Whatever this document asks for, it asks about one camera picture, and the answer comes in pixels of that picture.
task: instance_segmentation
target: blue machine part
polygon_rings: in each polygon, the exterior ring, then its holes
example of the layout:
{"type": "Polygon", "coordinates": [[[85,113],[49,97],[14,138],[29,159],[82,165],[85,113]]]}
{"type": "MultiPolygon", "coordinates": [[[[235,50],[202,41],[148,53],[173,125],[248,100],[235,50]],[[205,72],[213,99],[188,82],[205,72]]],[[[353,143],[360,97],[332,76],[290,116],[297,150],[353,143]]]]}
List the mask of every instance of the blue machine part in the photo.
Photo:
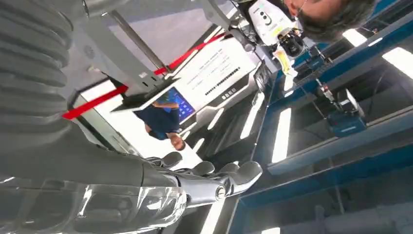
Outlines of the blue machine part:
{"type": "Polygon", "coordinates": [[[327,117],[327,121],[336,137],[347,137],[367,129],[366,123],[357,113],[336,111],[327,117]]]}
{"type": "MultiPolygon", "coordinates": [[[[395,4],[396,0],[381,0],[378,2],[375,10],[375,15],[383,11],[387,7],[395,4]]],[[[392,49],[394,45],[402,42],[413,34],[413,13],[408,14],[404,18],[395,22],[384,29],[380,35],[373,36],[369,40],[375,40],[377,37],[383,37],[382,41],[374,46],[359,46],[353,51],[346,53],[338,58],[334,66],[326,71],[321,77],[322,82],[328,83],[346,71],[353,69],[364,61],[380,56],[386,51],[392,49]]],[[[327,48],[328,44],[319,44],[320,50],[327,48]]],[[[300,66],[311,56],[305,53],[296,59],[296,66],[300,66]]],[[[280,82],[282,73],[278,73],[275,81],[276,84],[280,82]]],[[[303,89],[312,93],[317,89],[316,82],[310,82],[303,86],[303,89]]],[[[267,164],[271,153],[273,152],[272,145],[274,144],[274,132],[277,126],[278,113],[284,110],[292,102],[299,100],[305,96],[305,92],[298,89],[292,95],[278,99],[278,90],[274,89],[271,93],[272,100],[266,110],[265,119],[263,121],[262,132],[259,137],[258,146],[252,158],[261,164],[267,164]]],[[[386,123],[378,124],[377,126],[365,129],[365,124],[357,117],[344,119],[341,123],[356,126],[360,131],[362,123],[364,131],[355,134],[351,137],[344,137],[338,139],[330,144],[307,152],[305,155],[295,156],[289,160],[284,160],[268,169],[273,175],[280,175],[291,170],[312,164],[318,160],[330,157],[332,155],[344,152],[346,150],[359,147],[363,144],[372,142],[382,137],[389,136],[393,133],[404,131],[412,127],[412,112],[407,112],[402,116],[390,119],[386,123]]],[[[338,126],[338,129],[345,130],[345,127],[338,126]]],[[[388,152],[376,155],[375,157],[367,157],[359,161],[354,161],[350,164],[341,167],[335,167],[330,170],[318,173],[316,175],[308,176],[303,179],[295,180],[281,186],[262,188],[259,191],[251,191],[250,194],[244,195],[240,198],[238,207],[232,219],[230,234],[244,233],[244,226],[247,224],[246,219],[249,218],[248,212],[251,209],[256,209],[267,204],[281,202],[283,200],[291,199],[293,197],[302,196],[309,193],[314,193],[319,190],[331,188],[338,185],[350,183],[358,179],[366,179],[369,177],[379,176],[394,170],[402,170],[413,166],[413,145],[408,145],[402,148],[393,149],[388,152]]]]}

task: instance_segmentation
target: metal bracket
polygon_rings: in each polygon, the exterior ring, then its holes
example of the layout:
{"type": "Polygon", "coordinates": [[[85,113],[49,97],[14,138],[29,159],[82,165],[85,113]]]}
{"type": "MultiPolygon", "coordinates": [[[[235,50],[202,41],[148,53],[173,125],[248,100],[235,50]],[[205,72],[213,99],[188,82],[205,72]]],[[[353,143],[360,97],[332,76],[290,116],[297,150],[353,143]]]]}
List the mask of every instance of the metal bracket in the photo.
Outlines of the metal bracket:
{"type": "Polygon", "coordinates": [[[200,0],[199,3],[207,20],[227,30],[231,24],[228,17],[220,10],[215,0],[200,0]]]}

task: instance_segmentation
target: metal pole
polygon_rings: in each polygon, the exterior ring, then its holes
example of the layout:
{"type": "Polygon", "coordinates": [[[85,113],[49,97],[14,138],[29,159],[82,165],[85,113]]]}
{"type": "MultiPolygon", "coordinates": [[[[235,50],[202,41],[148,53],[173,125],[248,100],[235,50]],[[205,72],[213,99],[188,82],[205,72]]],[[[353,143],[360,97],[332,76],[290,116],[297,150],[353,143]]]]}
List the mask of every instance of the metal pole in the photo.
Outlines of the metal pole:
{"type": "Polygon", "coordinates": [[[151,62],[158,68],[165,67],[169,72],[171,71],[158,56],[149,48],[149,46],[140,38],[140,36],[134,31],[134,29],[128,24],[128,22],[120,15],[116,10],[113,10],[109,15],[119,24],[126,35],[139,47],[140,50],[151,60],[151,62]]]}

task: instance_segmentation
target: gray hair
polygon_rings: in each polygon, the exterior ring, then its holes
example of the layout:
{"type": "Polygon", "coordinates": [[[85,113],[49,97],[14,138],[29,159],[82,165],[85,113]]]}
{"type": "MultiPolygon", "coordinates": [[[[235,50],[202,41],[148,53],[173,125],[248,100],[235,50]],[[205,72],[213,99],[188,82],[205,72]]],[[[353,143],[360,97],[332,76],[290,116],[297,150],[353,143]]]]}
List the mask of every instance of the gray hair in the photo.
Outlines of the gray hair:
{"type": "Polygon", "coordinates": [[[365,24],[375,9],[375,0],[342,0],[341,4],[339,11],[324,22],[314,20],[301,12],[299,21],[303,26],[304,35],[315,42],[339,40],[348,29],[365,24]]]}

